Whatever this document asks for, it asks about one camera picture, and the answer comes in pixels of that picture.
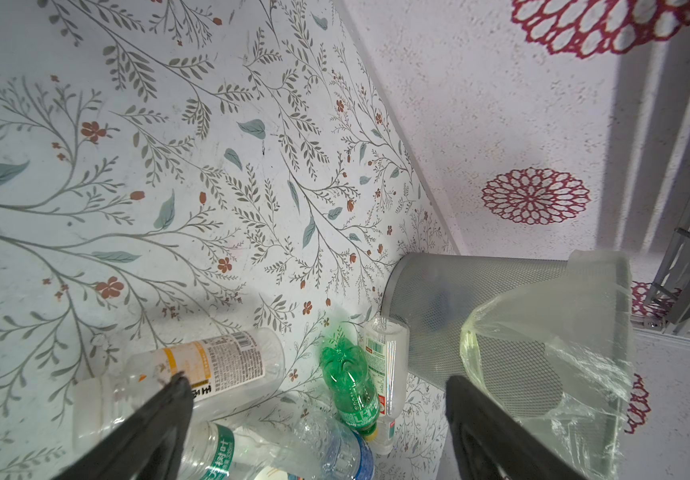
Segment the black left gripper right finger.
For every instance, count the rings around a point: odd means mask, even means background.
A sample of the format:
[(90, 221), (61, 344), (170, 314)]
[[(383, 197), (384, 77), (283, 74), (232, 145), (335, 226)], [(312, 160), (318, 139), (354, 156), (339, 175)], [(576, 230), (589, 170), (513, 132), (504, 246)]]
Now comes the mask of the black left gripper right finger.
[(445, 414), (463, 479), (582, 477), (463, 376), (446, 382)]

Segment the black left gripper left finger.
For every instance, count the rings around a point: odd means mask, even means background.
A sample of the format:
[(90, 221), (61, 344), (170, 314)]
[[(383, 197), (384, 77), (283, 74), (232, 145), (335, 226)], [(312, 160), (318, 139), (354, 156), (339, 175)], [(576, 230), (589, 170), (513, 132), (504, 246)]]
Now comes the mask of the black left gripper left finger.
[(121, 426), (62, 471), (59, 479), (175, 479), (191, 422), (193, 395), (178, 373)]

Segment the clear bottle white yellow label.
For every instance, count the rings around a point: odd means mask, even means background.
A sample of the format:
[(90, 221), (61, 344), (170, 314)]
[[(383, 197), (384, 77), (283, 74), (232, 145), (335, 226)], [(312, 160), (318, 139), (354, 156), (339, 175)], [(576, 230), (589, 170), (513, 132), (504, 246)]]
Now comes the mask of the clear bottle white yellow label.
[(317, 455), (290, 432), (200, 422), (189, 428), (177, 477), (253, 479), (266, 467), (303, 479), (323, 474)]

